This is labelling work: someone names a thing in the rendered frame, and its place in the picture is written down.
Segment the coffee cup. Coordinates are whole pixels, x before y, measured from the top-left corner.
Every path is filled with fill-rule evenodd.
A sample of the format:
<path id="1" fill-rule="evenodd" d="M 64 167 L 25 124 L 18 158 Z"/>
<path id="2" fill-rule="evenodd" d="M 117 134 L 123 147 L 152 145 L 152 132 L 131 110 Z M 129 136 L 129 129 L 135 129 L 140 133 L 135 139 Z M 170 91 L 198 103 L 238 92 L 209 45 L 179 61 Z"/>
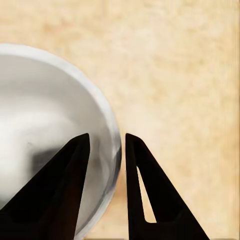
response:
<path id="1" fill-rule="evenodd" d="M 90 154 L 73 240 L 97 224 L 116 190 L 122 141 L 99 87 L 48 51 L 0 42 L 0 210 L 66 145 L 88 133 Z"/>

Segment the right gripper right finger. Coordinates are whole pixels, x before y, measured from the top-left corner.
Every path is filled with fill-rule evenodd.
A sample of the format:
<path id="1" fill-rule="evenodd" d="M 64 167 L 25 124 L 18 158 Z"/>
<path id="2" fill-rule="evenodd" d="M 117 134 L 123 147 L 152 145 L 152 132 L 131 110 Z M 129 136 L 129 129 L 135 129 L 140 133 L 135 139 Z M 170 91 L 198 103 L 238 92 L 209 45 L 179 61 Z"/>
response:
<path id="1" fill-rule="evenodd" d="M 145 142 L 125 134 L 129 240 L 210 240 Z M 156 223 L 145 220 L 139 168 Z"/>

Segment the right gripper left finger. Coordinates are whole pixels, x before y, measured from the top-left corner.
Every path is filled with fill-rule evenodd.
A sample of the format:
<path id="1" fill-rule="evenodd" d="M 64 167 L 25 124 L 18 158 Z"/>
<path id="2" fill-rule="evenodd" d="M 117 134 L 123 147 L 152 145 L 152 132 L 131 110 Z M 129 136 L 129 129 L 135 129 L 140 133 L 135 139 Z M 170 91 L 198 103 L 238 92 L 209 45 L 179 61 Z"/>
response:
<path id="1" fill-rule="evenodd" d="M 0 240 L 74 240 L 89 156 L 88 133 L 70 139 L 0 209 Z"/>

